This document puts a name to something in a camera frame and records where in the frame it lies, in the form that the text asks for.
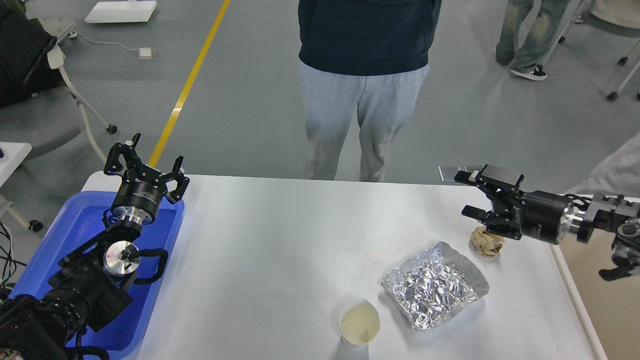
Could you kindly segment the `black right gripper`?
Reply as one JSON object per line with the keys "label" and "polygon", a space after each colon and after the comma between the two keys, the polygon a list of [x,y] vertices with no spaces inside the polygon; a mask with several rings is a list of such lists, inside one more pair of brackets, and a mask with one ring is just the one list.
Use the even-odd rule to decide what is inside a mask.
{"label": "black right gripper", "polygon": [[[524,236],[552,245],[564,239],[576,240],[581,210],[573,200],[541,190],[520,191],[524,178],[524,174],[492,164],[472,172],[457,171],[454,181],[480,189],[493,207],[493,211],[487,211],[466,205],[461,214],[481,223],[490,234],[506,239],[519,240]],[[518,204],[519,222],[512,214]]]}

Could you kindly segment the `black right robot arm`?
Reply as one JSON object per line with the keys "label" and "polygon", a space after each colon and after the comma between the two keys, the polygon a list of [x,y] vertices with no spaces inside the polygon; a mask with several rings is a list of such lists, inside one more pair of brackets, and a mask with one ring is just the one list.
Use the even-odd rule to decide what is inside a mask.
{"label": "black right robot arm", "polygon": [[587,244],[594,230],[614,234],[612,269],[601,269],[605,281],[621,280],[639,273],[638,202],[622,194],[591,197],[521,190],[524,176],[503,167],[485,164],[480,170],[459,170],[454,181],[473,186],[487,196],[492,209],[467,205],[462,214],[474,219],[491,234],[519,240],[530,237],[552,245],[567,239]]}

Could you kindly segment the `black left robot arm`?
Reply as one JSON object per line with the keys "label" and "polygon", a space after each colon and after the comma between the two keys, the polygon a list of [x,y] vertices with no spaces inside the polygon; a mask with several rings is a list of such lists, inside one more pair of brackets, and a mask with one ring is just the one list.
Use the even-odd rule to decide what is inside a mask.
{"label": "black left robot arm", "polygon": [[103,212],[104,230],[60,259],[41,299],[17,294],[2,303],[3,360],[108,360],[107,350],[82,344],[87,329],[98,332],[125,312],[130,287],[162,278],[169,252],[138,248],[135,240],[156,220],[163,199],[182,200],[190,180],[182,156],[169,173],[144,164],[136,151],[140,137],[115,143],[105,160],[104,173],[119,176],[121,185]]}

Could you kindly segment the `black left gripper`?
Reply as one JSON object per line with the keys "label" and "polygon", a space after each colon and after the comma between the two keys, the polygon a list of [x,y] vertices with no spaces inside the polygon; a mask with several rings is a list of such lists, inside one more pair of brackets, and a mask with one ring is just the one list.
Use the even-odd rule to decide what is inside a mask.
{"label": "black left gripper", "polygon": [[[107,176],[119,176],[121,185],[110,207],[112,214],[121,217],[133,214],[142,219],[141,225],[151,224],[156,220],[160,203],[164,197],[170,204],[183,200],[190,178],[182,169],[184,157],[174,160],[173,168],[163,174],[157,170],[145,170],[136,148],[141,133],[135,133],[130,141],[116,142],[105,160],[103,173]],[[160,177],[160,189],[155,187],[154,180]],[[168,184],[175,182],[169,190]]]}

